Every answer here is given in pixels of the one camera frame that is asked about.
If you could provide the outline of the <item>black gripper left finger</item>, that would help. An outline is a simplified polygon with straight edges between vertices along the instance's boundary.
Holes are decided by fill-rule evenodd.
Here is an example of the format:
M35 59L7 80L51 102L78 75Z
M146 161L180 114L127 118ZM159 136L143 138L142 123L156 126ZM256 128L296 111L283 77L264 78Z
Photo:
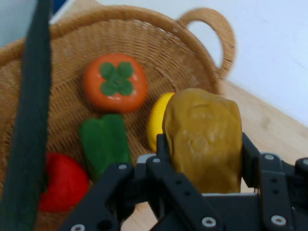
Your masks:
M158 220L155 231L224 230L218 212L171 166L165 135L158 137L158 154L144 163L111 164L60 230L118 231L143 202Z

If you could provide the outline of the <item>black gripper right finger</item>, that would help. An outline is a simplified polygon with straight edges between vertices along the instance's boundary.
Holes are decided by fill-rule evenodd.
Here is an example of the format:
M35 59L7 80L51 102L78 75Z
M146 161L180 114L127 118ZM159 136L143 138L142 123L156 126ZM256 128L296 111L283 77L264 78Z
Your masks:
M308 159L288 164L274 153L261 153L243 134L242 177L257 191L266 231L308 229Z

